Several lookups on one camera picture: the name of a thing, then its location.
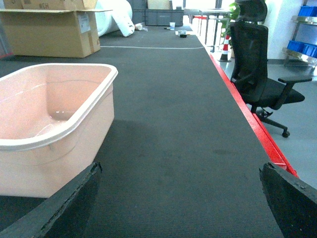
red metal frame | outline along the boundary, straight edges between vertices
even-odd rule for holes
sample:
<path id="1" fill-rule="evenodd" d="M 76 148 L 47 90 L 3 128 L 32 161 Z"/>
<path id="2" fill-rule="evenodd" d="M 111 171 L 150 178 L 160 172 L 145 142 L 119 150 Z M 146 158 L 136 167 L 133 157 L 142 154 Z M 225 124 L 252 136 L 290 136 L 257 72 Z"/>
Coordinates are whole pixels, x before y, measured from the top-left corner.
<path id="1" fill-rule="evenodd" d="M 208 52 L 214 66 L 218 70 L 222 80 L 228 87 L 230 93 L 232 94 L 233 98 L 237 102 L 240 110 L 242 111 L 243 115 L 247 119 L 248 123 L 250 124 L 251 128 L 253 129 L 254 133 L 258 137 L 260 143 L 262 144 L 263 148 L 265 149 L 266 153 L 268 154 L 269 158 L 272 160 L 273 163 L 276 165 L 279 165 L 292 175 L 298 177 L 296 171 L 293 169 L 293 167 L 290 165 L 282 151 L 278 148 L 277 144 L 274 142 L 273 138 L 270 136 L 267 129 L 264 127 L 260 119 L 256 114 L 253 114 L 247 105 L 242 100 L 238 90 L 234 86 L 233 83 L 230 82 L 227 75 L 224 73 L 222 68 L 219 64 L 215 61 L 215 59 L 212 57 L 211 53 Z"/>

gray storage crate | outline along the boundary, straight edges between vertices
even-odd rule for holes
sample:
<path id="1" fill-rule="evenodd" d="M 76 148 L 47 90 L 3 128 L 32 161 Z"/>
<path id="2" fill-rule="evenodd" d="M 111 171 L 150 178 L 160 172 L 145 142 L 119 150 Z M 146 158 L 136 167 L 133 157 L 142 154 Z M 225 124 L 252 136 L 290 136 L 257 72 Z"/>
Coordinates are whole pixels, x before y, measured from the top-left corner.
<path id="1" fill-rule="evenodd" d="M 132 22 L 133 24 L 145 22 L 145 10 L 133 10 Z"/>
<path id="2" fill-rule="evenodd" d="M 132 10 L 145 10 L 147 9 L 147 0 L 127 0 Z"/>
<path id="3" fill-rule="evenodd" d="M 147 26 L 169 26 L 175 22 L 175 26 L 183 25 L 184 10 L 145 10 L 145 24 Z"/>

chair base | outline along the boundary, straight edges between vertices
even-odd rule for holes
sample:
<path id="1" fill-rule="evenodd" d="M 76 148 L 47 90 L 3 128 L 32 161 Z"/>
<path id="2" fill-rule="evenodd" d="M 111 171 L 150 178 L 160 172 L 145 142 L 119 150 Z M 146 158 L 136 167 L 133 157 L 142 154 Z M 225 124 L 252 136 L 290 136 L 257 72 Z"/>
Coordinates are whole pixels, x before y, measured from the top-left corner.
<path id="1" fill-rule="evenodd" d="M 290 135 L 290 132 L 287 130 L 288 128 L 286 126 L 268 118 L 270 115 L 272 115 L 272 113 L 265 114 L 264 110 L 257 111 L 257 108 L 254 107 L 251 108 L 251 112 L 255 113 L 260 119 L 260 121 L 283 129 L 282 136 L 284 138 L 287 138 Z"/>

tub rim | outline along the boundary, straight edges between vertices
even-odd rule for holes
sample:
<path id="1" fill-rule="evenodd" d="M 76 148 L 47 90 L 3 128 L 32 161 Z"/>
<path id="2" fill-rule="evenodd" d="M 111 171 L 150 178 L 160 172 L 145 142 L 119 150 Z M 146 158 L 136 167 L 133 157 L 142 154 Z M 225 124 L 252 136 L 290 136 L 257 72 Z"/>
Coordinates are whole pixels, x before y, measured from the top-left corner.
<path id="1" fill-rule="evenodd" d="M 86 99 L 86 101 L 78 108 L 78 110 L 68 119 L 63 127 L 47 132 L 42 135 L 23 138 L 23 139 L 0 139 L 0 150 L 2 151 L 23 151 L 32 150 L 52 144 L 73 132 L 79 124 L 86 118 L 88 113 L 98 103 L 100 98 L 105 94 L 106 90 L 113 83 L 114 79 L 118 75 L 117 68 L 110 64 L 104 63 L 41 63 L 36 65 L 27 66 L 21 68 L 15 72 L 12 72 L 4 77 L 0 78 L 0 82 L 7 78 L 20 73 L 29 68 L 41 67 L 45 65 L 77 65 L 77 66 L 102 66 L 111 69 L 110 73 L 105 77 L 109 80 L 103 80 L 100 85 L 92 92 L 92 94 Z"/>

label on box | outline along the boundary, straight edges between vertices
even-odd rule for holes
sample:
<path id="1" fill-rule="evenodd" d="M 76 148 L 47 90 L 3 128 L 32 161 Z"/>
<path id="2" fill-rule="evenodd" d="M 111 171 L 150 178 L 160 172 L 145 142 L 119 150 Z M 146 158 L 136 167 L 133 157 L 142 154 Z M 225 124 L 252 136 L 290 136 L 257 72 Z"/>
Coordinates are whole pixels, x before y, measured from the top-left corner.
<path id="1" fill-rule="evenodd" d="M 89 16 L 86 12 L 79 12 L 78 13 L 78 23 L 80 27 L 80 32 L 85 33 L 90 31 L 90 24 L 89 24 Z"/>

